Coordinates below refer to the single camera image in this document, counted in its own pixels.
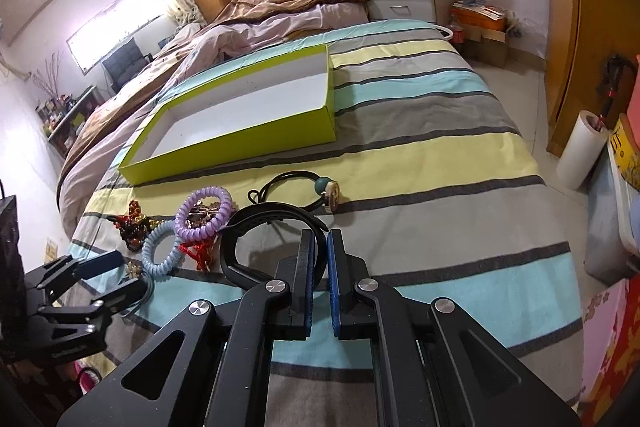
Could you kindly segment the cardboard box with books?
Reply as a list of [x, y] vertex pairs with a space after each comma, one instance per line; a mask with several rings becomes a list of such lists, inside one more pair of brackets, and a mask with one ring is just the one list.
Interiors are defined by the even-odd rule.
[[462, 33], [462, 55], [472, 61], [503, 67], [509, 54], [509, 40], [518, 30], [518, 19], [511, 11], [486, 3], [454, 2], [450, 23]]

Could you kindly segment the black white waste bin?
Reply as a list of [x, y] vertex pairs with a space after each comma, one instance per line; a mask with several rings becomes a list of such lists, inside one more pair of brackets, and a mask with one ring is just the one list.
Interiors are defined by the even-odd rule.
[[433, 29], [437, 30], [446, 41], [450, 41], [454, 38], [454, 32], [446, 26], [433, 24]]

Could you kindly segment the striped bed sheet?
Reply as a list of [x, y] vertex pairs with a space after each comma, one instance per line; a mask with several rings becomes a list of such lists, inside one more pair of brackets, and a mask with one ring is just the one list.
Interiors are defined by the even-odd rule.
[[[132, 137], [160, 103], [320, 44], [332, 66], [335, 141], [141, 185], [119, 173]], [[268, 46], [157, 96], [91, 194], [70, 254], [123, 251], [107, 217], [124, 215], [130, 200], [176, 227], [211, 186], [230, 194], [233, 215], [262, 202], [303, 208], [328, 226], [326, 237], [341, 231], [346, 253], [366, 262], [371, 277], [420, 303], [454, 300], [575, 412], [580, 299], [550, 188], [498, 98], [433, 25], [386, 20]], [[236, 257], [273, 279], [305, 230], [302, 221], [266, 223], [238, 240]], [[245, 294], [222, 273], [216, 241], [212, 271], [183, 259], [131, 319], [114, 322], [106, 336], [114, 370], [192, 301], [221, 306]], [[262, 426], [381, 426], [369, 340], [334, 334], [328, 265], [309, 318], [305, 339], [274, 340]]]

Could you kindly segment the pink brown duvet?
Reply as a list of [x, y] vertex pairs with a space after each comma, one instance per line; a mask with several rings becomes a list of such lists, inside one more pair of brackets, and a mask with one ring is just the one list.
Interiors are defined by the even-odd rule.
[[215, 65], [257, 50], [368, 20], [369, 0], [231, 0], [213, 23], [179, 40], [96, 109], [58, 178], [58, 211], [67, 236], [91, 194], [155, 98]]

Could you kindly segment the rose gold hair clip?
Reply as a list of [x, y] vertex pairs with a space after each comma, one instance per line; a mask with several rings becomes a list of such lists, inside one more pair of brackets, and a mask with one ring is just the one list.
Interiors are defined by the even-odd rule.
[[212, 200], [211, 202], [205, 202], [205, 200], [199, 200], [188, 212], [184, 223], [189, 229], [197, 229], [205, 227], [208, 222], [212, 221], [219, 210], [219, 202]]

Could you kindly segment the clear plastic storage bin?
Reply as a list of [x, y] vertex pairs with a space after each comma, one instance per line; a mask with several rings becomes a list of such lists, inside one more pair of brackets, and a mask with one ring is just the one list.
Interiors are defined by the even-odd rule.
[[632, 231], [630, 210], [639, 192], [618, 172], [612, 147], [607, 145], [588, 186], [585, 270], [611, 286], [639, 273], [639, 248]]

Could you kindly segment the red coral hair ornament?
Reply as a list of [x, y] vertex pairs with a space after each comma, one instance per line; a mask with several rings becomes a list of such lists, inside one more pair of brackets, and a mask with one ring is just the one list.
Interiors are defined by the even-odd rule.
[[210, 272], [215, 263], [216, 243], [216, 239], [211, 237], [200, 241], [183, 242], [179, 245], [179, 251], [195, 261], [198, 271]]

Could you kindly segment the yellow printed box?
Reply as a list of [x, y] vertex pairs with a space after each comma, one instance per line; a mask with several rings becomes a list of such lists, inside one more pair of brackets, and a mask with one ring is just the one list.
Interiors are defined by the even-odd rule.
[[610, 144], [618, 172], [629, 185], [636, 191], [640, 191], [639, 147], [634, 141], [634, 134], [624, 113], [618, 115], [610, 135]]

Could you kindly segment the wooden door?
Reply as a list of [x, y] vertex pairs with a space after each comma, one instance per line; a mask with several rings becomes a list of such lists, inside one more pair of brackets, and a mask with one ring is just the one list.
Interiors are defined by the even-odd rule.
[[605, 65], [639, 53], [639, 0], [549, 0], [546, 104], [549, 153], [560, 156], [578, 114], [600, 113], [610, 87]]

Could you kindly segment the black smart band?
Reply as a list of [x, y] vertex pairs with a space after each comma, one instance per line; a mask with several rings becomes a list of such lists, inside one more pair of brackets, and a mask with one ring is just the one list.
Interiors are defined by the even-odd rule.
[[314, 291], [320, 284], [328, 264], [329, 248], [326, 243], [328, 226], [307, 210], [285, 204], [285, 202], [262, 202], [237, 211], [228, 225], [218, 233], [219, 257], [222, 273], [235, 286], [248, 291], [254, 286], [268, 282], [271, 277], [264, 272], [244, 267], [236, 257], [238, 240], [261, 225], [272, 221], [302, 221], [312, 232], [316, 241], [316, 255], [312, 264], [312, 285]]

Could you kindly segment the side desk with clutter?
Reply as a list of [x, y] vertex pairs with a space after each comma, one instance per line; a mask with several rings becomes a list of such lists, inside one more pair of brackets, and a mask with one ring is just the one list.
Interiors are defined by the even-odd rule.
[[104, 103], [99, 88], [89, 86], [74, 98], [63, 94], [36, 106], [41, 129], [50, 147], [65, 158], [91, 114]]

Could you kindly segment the green cardboard box lid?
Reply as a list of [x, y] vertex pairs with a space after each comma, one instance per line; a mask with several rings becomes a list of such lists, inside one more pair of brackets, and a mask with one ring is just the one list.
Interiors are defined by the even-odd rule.
[[132, 185], [336, 140], [328, 47], [209, 79], [141, 125], [119, 173]]

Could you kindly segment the pink red gift box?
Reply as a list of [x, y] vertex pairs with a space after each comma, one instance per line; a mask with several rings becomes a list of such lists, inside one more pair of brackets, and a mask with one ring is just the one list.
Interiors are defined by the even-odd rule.
[[594, 426], [611, 410], [639, 366], [639, 275], [592, 297], [582, 331], [580, 416], [582, 425]]

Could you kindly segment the white paper roll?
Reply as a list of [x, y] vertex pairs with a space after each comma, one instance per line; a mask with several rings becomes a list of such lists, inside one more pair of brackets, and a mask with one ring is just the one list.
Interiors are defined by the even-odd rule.
[[570, 139], [556, 165], [556, 175], [569, 190], [576, 191], [608, 142], [608, 130], [596, 114], [582, 110]]

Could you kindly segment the dark office chair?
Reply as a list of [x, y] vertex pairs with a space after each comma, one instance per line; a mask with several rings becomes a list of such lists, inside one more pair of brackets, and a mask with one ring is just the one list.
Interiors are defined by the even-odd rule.
[[134, 79], [153, 61], [151, 54], [143, 54], [136, 40], [130, 38], [122, 46], [113, 51], [103, 62], [108, 77], [111, 79], [111, 88], [115, 93]]

